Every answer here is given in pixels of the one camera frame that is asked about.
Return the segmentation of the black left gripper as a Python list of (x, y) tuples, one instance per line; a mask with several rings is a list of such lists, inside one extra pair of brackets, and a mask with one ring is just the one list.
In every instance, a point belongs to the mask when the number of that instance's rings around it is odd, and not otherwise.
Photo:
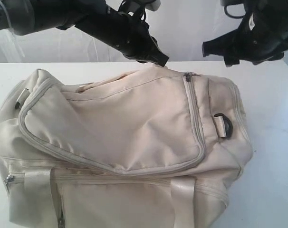
[(127, 59), (165, 66), (169, 57), (160, 51), (149, 33), (149, 25), (142, 20), (146, 12), (138, 8), (133, 15), (107, 7), (102, 14), (91, 13), (75, 27), (121, 52)]

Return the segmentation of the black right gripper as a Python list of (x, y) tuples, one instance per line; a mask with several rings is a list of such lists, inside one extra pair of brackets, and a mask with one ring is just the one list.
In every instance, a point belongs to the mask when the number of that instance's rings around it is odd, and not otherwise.
[(231, 38), (225, 35), (202, 43), (202, 56), (224, 56), (226, 66), (240, 60), (254, 65), (279, 60), (288, 50), (288, 9), (255, 9)]

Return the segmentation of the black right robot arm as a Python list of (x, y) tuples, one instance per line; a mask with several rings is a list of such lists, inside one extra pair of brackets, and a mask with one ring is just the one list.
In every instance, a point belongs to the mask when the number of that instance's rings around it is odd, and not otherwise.
[(240, 16), (236, 30), (203, 42), (202, 55), (221, 56), (226, 66), (249, 61), (258, 65), (265, 61), (281, 60), (288, 50), (288, 0), (223, 0), (227, 8), (242, 4), (245, 14)]

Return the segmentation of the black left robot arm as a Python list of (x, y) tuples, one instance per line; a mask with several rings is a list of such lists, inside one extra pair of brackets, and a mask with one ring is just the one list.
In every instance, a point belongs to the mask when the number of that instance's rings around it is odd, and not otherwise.
[(139, 63), (165, 66), (169, 57), (149, 33), (146, 11), (158, 0), (124, 0), (118, 10), (104, 0), (0, 0), (0, 30), (23, 36), (70, 27), (85, 32)]

